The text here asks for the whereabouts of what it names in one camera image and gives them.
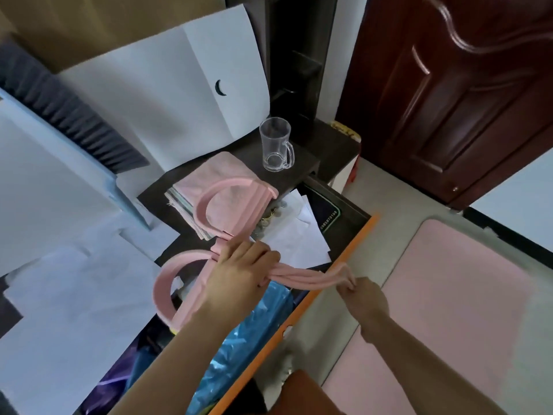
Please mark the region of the person's right hand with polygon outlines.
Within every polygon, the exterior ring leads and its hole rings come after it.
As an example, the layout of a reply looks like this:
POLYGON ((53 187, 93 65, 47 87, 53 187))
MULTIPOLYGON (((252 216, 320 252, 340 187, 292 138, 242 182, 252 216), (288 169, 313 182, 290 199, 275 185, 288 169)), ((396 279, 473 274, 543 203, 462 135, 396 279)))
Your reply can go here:
POLYGON ((356 281, 356 292, 342 300, 359 323, 364 341, 372 344, 382 321, 389 318, 388 300, 377 283, 368 277, 356 278, 356 281))

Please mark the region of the person's right forearm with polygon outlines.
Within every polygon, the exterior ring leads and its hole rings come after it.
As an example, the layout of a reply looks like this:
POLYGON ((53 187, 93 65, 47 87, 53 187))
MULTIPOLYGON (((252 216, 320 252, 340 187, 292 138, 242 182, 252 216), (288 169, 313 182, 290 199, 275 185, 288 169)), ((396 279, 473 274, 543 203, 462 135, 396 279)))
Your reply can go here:
POLYGON ((359 323, 416 415, 507 415, 388 314, 372 312, 359 323))

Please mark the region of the person's brown clothing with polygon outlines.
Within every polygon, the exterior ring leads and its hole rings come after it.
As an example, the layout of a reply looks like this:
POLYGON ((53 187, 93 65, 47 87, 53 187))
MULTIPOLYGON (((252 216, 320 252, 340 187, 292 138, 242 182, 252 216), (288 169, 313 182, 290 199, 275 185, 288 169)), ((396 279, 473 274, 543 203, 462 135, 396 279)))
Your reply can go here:
POLYGON ((303 370, 287 377, 271 411, 273 415, 345 415, 303 370))

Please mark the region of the pink twisted cloth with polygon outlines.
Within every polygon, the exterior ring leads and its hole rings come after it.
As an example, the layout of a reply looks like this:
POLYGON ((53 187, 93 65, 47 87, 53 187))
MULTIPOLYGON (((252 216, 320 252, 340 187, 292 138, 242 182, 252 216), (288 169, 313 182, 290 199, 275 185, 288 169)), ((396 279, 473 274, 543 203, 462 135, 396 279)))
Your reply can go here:
POLYGON ((320 291, 336 286, 345 278, 353 277, 351 269, 345 263, 338 263, 326 272, 294 268, 290 265, 277 263, 270 270, 267 280, 292 289, 320 291))

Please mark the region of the pink mat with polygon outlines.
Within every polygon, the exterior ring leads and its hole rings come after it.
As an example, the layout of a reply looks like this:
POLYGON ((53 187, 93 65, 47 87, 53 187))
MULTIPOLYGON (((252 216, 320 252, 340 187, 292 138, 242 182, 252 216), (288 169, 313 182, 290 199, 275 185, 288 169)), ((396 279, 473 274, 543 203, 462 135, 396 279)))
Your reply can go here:
MULTIPOLYGON (((383 286, 391 317, 496 400, 534 283, 507 258, 439 220, 417 230, 383 286)), ((415 415, 357 329, 323 390, 347 415, 415 415)))

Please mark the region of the pink plastic hanger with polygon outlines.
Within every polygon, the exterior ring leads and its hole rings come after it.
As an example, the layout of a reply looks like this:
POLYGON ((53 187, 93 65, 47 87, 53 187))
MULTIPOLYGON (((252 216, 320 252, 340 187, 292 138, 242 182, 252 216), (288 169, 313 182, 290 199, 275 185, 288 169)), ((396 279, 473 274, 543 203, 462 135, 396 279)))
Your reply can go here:
POLYGON ((278 196, 278 190, 271 185, 252 178, 229 178, 215 183, 204 191, 194 207, 193 216, 195 222, 202 229, 216 237, 215 244, 211 250, 184 251, 171 257, 161 267, 161 272, 153 286, 153 301, 157 316, 172 333, 177 334, 200 306, 206 281, 225 242, 236 235, 250 236, 269 203, 278 196), (219 192, 235 186, 242 187, 245 196, 238 202, 238 205, 223 207, 224 227, 219 229, 209 222, 207 208, 219 192), (206 261, 206 264, 185 300, 177 308, 171 299, 173 281, 185 266, 196 261, 206 261))

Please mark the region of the dark shelf unit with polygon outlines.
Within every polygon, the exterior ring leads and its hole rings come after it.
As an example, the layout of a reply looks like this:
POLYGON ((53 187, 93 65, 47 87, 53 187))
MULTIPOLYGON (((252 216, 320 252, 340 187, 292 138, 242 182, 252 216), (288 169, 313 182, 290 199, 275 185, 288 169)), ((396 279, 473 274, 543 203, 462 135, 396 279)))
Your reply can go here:
POLYGON ((270 115, 293 130, 316 118, 338 0, 266 0, 270 115))

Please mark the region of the dark wooden desk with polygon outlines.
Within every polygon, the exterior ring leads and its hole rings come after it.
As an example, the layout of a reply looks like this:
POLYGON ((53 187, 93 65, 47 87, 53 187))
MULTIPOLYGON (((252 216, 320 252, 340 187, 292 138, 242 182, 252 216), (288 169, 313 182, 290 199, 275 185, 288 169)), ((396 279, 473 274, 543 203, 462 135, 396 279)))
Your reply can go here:
POLYGON ((169 205, 165 192, 172 185, 196 170, 217 153, 230 152, 242 161, 260 179, 273 185, 280 197, 300 186, 313 189, 328 199, 340 210, 340 216, 333 220, 323 232, 329 245, 331 263, 316 266, 316 270, 327 271, 336 262, 347 261, 356 246, 353 241, 371 216, 347 200, 342 194, 328 186, 328 182, 355 159, 360 145, 347 135, 316 119, 313 122, 293 122, 291 143, 295 150, 295 164, 291 169, 272 173, 262 165, 262 142, 259 130, 255 129, 230 145, 188 161, 164 174, 157 176, 140 195, 139 202, 154 216, 179 233, 155 263, 162 266, 176 254, 188 250, 208 250, 213 241, 200 239, 180 214, 169 205))

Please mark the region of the black box with green edge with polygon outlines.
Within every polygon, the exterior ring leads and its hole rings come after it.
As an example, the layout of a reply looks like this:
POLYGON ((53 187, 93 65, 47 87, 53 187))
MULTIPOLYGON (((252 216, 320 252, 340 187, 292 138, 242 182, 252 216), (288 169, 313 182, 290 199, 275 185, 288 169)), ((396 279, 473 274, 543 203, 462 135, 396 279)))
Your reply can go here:
POLYGON ((332 224, 341 217, 340 208, 331 200, 317 192, 309 191, 305 196, 320 231, 325 233, 332 224))

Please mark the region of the clear glass mug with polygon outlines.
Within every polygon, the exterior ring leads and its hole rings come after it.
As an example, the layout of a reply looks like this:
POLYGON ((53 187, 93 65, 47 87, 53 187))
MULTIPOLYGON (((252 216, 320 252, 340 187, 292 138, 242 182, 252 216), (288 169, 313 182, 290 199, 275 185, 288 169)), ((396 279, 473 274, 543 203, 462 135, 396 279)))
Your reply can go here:
POLYGON ((293 167, 295 152, 289 141, 290 123, 280 117, 269 117, 259 125, 262 141, 263 167, 267 171, 279 172, 293 167))

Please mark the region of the person's left forearm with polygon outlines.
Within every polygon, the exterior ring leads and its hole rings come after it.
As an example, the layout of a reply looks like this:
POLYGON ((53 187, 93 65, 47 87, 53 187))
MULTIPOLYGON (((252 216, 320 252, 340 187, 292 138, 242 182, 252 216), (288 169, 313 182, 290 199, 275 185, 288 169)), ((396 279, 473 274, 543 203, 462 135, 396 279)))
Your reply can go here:
POLYGON ((108 415, 185 415, 211 360, 251 310, 204 304, 108 415))

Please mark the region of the purple plastic bag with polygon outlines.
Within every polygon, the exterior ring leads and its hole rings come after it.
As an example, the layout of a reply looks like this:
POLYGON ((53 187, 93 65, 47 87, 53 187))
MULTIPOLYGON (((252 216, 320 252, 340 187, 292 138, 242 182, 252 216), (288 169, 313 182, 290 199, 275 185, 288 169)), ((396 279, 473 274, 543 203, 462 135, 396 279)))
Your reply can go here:
POLYGON ((82 415, 107 415, 152 361, 145 341, 136 338, 80 405, 82 415))

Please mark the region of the white papers in drawer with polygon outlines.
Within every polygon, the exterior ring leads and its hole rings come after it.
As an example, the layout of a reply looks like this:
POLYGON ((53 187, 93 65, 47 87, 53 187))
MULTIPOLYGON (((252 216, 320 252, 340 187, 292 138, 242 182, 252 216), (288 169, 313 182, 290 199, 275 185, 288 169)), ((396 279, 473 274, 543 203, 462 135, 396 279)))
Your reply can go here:
POLYGON ((331 263, 330 247, 313 216, 305 195, 294 189, 279 201, 287 208, 272 220, 259 239, 280 253, 280 262, 300 269, 311 269, 331 263))

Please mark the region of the yellow sticker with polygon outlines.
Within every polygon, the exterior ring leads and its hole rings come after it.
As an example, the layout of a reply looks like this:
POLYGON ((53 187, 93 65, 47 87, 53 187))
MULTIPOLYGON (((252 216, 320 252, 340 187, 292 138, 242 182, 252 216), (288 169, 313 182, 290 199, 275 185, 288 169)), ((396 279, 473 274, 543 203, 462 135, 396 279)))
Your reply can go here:
POLYGON ((361 140, 362 140, 361 136, 357 132, 355 132, 354 130, 351 130, 346 125, 343 125, 342 123, 334 120, 330 123, 330 126, 333 129, 341 132, 342 134, 347 135, 349 138, 355 140, 356 142, 361 143, 361 140))

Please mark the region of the light blue foam board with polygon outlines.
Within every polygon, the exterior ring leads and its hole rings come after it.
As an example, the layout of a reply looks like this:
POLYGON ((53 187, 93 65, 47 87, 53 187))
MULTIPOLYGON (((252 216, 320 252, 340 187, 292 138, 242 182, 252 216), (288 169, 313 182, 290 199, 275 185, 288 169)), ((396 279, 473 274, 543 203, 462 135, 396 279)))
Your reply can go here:
POLYGON ((122 210, 149 230, 117 176, 0 89, 0 276, 122 210))

